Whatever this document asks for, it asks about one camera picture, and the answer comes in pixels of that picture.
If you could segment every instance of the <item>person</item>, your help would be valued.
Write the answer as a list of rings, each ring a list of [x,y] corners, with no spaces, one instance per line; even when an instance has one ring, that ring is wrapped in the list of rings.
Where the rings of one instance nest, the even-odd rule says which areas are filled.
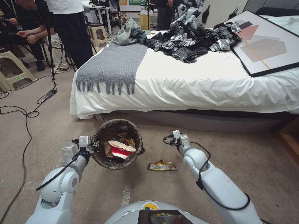
[[[91,8],[91,7],[93,7],[93,3],[86,4],[86,3],[82,2],[82,6],[83,6],[83,8]]]
[[[17,36],[16,33],[22,29],[37,28],[37,15],[21,8],[14,0],[0,0],[0,9],[8,19],[7,26],[0,25],[0,45],[28,45],[26,39]],[[29,44],[29,47],[36,59],[37,71],[45,70],[43,63],[45,58],[40,44]]]
[[[169,30],[173,16],[173,0],[158,0],[157,30]]]
[[[18,36],[27,38],[29,44],[36,43],[39,39],[43,38],[48,44],[48,31],[47,24],[50,18],[50,31],[51,31],[51,43],[52,47],[62,48],[62,42],[58,34],[54,31],[53,25],[51,23],[51,14],[49,13],[47,3],[44,0],[18,0],[18,4],[26,9],[37,12],[38,21],[40,26],[33,30],[23,30],[17,33]],[[52,49],[53,52],[53,64],[55,65],[55,73],[68,72],[70,68],[65,60],[64,51],[61,49]]]
[[[65,50],[74,64],[80,68],[92,56],[91,42],[87,34],[82,2],[79,0],[46,0],[53,13],[54,29],[61,38]]]

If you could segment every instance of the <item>cardboard box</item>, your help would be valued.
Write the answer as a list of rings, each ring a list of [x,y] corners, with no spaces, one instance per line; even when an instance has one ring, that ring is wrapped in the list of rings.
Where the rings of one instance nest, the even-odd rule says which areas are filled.
[[[147,26],[147,15],[140,15],[139,25],[141,26],[142,30],[150,29],[150,16],[149,16],[149,26]]]

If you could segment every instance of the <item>picture frame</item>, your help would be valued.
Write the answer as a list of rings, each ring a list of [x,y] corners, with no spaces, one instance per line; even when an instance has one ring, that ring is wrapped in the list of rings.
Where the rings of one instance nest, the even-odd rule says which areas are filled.
[[[241,41],[232,51],[251,77],[299,67],[299,35],[249,10],[226,22],[239,23]]]

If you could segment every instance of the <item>trash basket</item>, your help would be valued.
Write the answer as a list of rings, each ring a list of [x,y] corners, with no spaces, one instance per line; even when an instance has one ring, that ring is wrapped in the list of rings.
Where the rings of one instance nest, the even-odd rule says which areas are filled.
[[[108,158],[105,154],[102,142],[108,142],[111,138],[116,137],[119,133],[127,132],[135,142],[136,151],[129,155],[125,160],[117,161]],[[98,151],[92,154],[92,158],[101,166],[111,169],[120,170],[130,165],[140,154],[144,152],[142,137],[140,131],[132,122],[125,119],[109,120],[94,133],[91,142],[99,142]]]

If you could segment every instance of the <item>power adapter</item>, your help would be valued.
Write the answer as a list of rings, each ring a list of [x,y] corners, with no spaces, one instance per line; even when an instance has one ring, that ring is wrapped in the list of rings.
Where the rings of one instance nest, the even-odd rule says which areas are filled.
[[[57,90],[51,90],[50,92],[48,92],[47,95],[45,96],[45,100],[50,99],[52,96],[55,95],[55,93],[57,93]]]

